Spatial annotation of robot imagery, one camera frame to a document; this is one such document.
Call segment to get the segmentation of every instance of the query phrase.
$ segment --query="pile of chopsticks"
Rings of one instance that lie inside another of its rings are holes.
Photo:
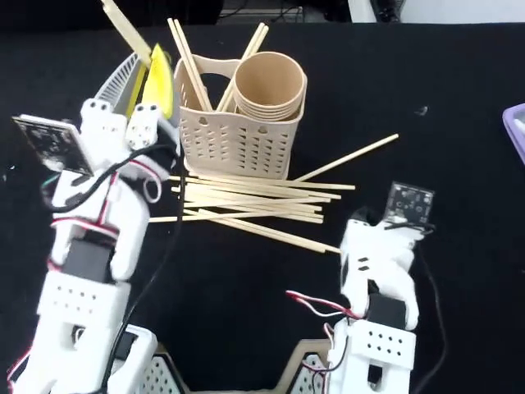
[[[398,138],[399,135],[397,134],[390,135],[293,181],[252,178],[249,176],[209,176],[191,172],[185,178],[185,216],[183,216],[182,220],[208,220],[319,253],[329,251],[339,254],[340,250],[334,246],[240,219],[276,217],[301,222],[322,223],[324,217],[320,204],[330,203],[334,199],[341,198],[341,195],[333,193],[333,190],[355,190],[355,186],[316,183],[308,180]],[[171,176],[170,179],[180,182],[179,176]],[[171,191],[179,193],[180,187],[174,186],[171,188]],[[177,217],[149,219],[153,223],[174,222],[176,220]]]
[[[180,57],[182,58],[182,61],[185,64],[186,70],[189,75],[189,80],[191,81],[191,84],[194,87],[201,109],[205,112],[213,112],[208,93],[204,88],[203,80],[201,79],[199,74],[199,69],[197,68],[194,57],[191,51],[189,50],[188,41],[186,40],[186,37],[184,35],[184,32],[182,31],[182,27],[180,26],[179,21],[177,19],[173,20],[168,18],[167,23],[170,26],[171,34],[173,35],[173,39],[175,40],[175,44],[177,46],[177,49],[179,50]],[[264,38],[266,37],[267,32],[268,26],[264,25],[263,23],[260,23],[257,29],[255,30],[252,39],[249,41],[248,47],[246,47],[241,61],[254,55],[259,50]],[[224,91],[224,94],[222,95],[221,101],[217,105],[216,112],[227,112],[228,108],[231,105],[232,99],[233,82],[232,80],[230,80],[230,83],[228,84],[226,90]]]

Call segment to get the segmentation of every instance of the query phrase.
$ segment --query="wooden chopstick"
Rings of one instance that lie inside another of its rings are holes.
[[[208,194],[200,194],[200,191],[197,193],[188,192],[186,195],[186,200],[191,202],[209,202],[212,203],[216,200],[216,196],[214,195],[208,195]],[[229,205],[227,207],[224,207],[225,209],[234,210],[234,211],[241,211],[241,212],[262,212],[264,210],[273,210],[271,205],[258,205],[257,208],[252,206],[244,206],[242,201],[235,200],[237,202],[237,205]],[[313,213],[307,213],[307,212],[300,212],[300,211],[294,211],[290,206],[280,206],[279,207],[282,210],[286,210],[288,214],[286,215],[280,215],[280,218],[286,218],[290,220],[296,220],[299,222],[308,222],[308,223],[316,223],[321,224],[323,222],[323,216],[322,215],[316,215]]]
[[[263,43],[267,33],[268,26],[264,25],[263,23],[260,23],[257,29],[255,30],[255,33],[253,34],[253,37],[248,44],[248,47],[246,47],[241,61],[246,60],[248,57],[257,53],[259,48],[261,48],[261,44]],[[232,76],[230,79],[230,83],[228,84],[226,90],[224,91],[224,94],[222,95],[219,105],[217,105],[218,112],[224,112],[230,106],[231,100],[233,99],[233,86],[234,84]]]
[[[149,68],[151,66],[151,48],[142,38],[136,28],[122,13],[121,9],[113,0],[102,0],[103,10],[109,20],[113,23],[122,38],[130,45],[133,52],[139,55],[139,59]]]
[[[303,204],[303,203],[318,203],[322,202],[323,199],[306,198],[306,199],[268,199],[268,205],[289,205],[289,204]],[[238,205],[239,201],[218,199],[213,202],[202,202],[202,203],[187,203],[184,204],[186,208],[206,208],[206,207],[227,207],[229,205]],[[242,205],[253,205],[257,206],[264,204],[260,199],[247,199],[242,200]],[[316,210],[321,210],[321,207],[314,207]]]
[[[283,211],[262,211],[262,212],[243,212],[243,213],[210,213],[202,216],[183,216],[183,222],[195,222],[198,220],[209,220],[209,219],[223,219],[223,218],[264,218],[267,216],[281,216],[286,214]],[[150,218],[150,223],[166,223],[176,222],[177,216],[164,216],[157,218]]]
[[[188,183],[197,183],[200,185],[210,186],[211,189],[240,192],[247,195],[266,195],[268,197],[321,197],[326,199],[340,199],[340,195],[332,193],[322,193],[320,191],[293,189],[282,186],[272,185],[255,185],[253,183],[245,184],[242,181],[227,180],[226,183],[221,181],[206,181],[196,178],[186,178]]]
[[[301,181],[283,181],[280,179],[267,178],[252,178],[251,176],[208,176],[190,173],[191,176],[197,176],[199,179],[208,181],[219,181],[224,183],[235,183],[237,185],[271,185],[271,186],[286,186],[303,189],[325,189],[325,190],[355,190],[355,185],[341,185],[337,183],[316,183],[316,182],[301,182]]]
[[[204,88],[203,80],[200,77],[194,57],[189,50],[188,41],[186,40],[184,31],[182,31],[182,28],[180,27],[180,23],[177,19],[172,20],[171,18],[168,18],[167,24],[170,26],[171,34],[173,35],[173,39],[175,40],[175,44],[179,50],[180,57],[182,57],[182,61],[185,64],[186,71],[188,71],[188,76],[191,80],[192,86],[194,87],[199,104],[203,111],[211,112],[212,105],[210,103],[210,99],[206,93],[206,89]]]
[[[209,214],[210,211],[206,211],[204,209],[200,209],[197,213],[195,211],[189,211],[185,210],[185,213],[187,214]],[[220,224],[225,224],[227,226],[239,228],[241,230],[245,230],[248,232],[252,232],[255,234],[258,234],[260,236],[267,236],[269,238],[272,238],[277,241],[287,242],[292,245],[301,246],[305,249],[310,249],[314,251],[319,251],[321,253],[324,253],[324,250],[328,250],[333,253],[340,254],[340,250],[337,249],[334,246],[325,245],[321,242],[316,242],[309,240],[307,238],[303,238],[302,236],[294,236],[292,234],[288,234],[283,231],[274,230],[269,227],[260,226],[258,224],[253,224],[250,222],[241,221],[238,219],[212,219],[213,222],[218,222]]]
[[[272,201],[274,199],[266,199],[263,197],[257,197],[252,195],[242,195],[238,193],[230,193],[227,191],[221,191],[221,190],[214,190],[214,189],[208,189],[206,186],[202,187],[201,185],[193,185],[190,184],[187,186],[187,191],[190,195],[206,195],[208,198],[213,199],[226,199],[230,201],[235,201],[238,203],[238,205],[246,205],[244,202],[249,201],[251,199],[254,199],[258,201],[256,205],[259,205],[261,207],[271,207]],[[291,212],[297,212],[304,216],[309,216],[311,218],[320,218],[320,216],[314,214],[317,211],[321,211],[322,208],[318,207],[317,205],[309,205],[309,204],[287,204],[282,209],[288,209]]]
[[[299,178],[297,178],[295,180],[296,181],[306,181],[306,180],[308,180],[310,178],[313,178],[316,175],[319,175],[319,174],[321,174],[321,173],[323,173],[325,171],[328,171],[328,170],[332,169],[333,167],[337,167],[337,166],[341,165],[342,163],[349,162],[350,160],[352,160],[354,158],[357,158],[357,157],[359,157],[359,156],[361,156],[361,155],[363,155],[365,153],[368,153],[371,150],[379,148],[380,146],[382,146],[384,144],[388,144],[389,142],[391,142],[393,140],[396,140],[397,138],[399,138],[399,134],[390,135],[389,137],[383,138],[382,140],[379,140],[377,142],[374,142],[373,144],[365,146],[364,148],[356,150],[355,152],[353,152],[351,154],[347,154],[346,156],[343,156],[342,158],[334,160],[333,162],[328,163],[327,165],[322,166],[322,167],[318,168],[315,171],[309,172],[308,174],[304,174],[303,176],[300,176]]]
[[[200,185],[200,184],[193,184],[189,183],[188,187],[190,190],[206,190],[209,194],[213,193],[215,195],[226,195],[228,199],[234,199],[236,201],[245,201],[245,200],[256,200],[260,201],[260,204],[272,204],[274,199],[269,199],[268,197],[259,197],[257,195],[247,195],[243,190],[241,191],[235,191],[235,190],[216,190],[213,186],[207,186],[207,185]],[[300,197],[302,199],[310,199],[310,198],[318,198],[321,202],[326,202],[328,199],[323,199],[320,197],[309,197],[309,196],[302,196]],[[294,208],[298,211],[304,211],[304,212],[316,212],[322,210],[321,207],[317,205],[310,205],[309,203],[289,203],[287,204],[290,206],[290,208]]]

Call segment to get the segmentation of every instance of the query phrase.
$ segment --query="purple container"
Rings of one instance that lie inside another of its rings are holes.
[[[525,104],[505,109],[503,123],[519,157],[525,164]]]

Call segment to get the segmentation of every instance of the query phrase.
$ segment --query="circuit board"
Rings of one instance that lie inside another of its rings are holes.
[[[433,191],[393,182],[383,220],[398,222],[403,219],[415,224],[427,224],[433,200]]]
[[[13,117],[13,121],[47,168],[93,175],[80,143],[80,133],[74,125],[30,115]]]

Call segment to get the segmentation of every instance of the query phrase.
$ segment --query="yellow object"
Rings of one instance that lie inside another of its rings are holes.
[[[130,119],[131,115],[133,115],[135,105],[137,104],[137,98],[139,97],[140,88],[142,87],[142,83],[144,82],[144,77],[146,75],[147,67],[143,63],[140,63],[139,67],[139,73],[137,74],[137,79],[135,80],[135,84],[133,85],[130,101],[128,102],[128,108],[126,109],[126,116],[128,119]]]
[[[155,45],[151,54],[151,67],[144,85],[142,103],[157,103],[166,119],[173,113],[173,75],[159,44]]]

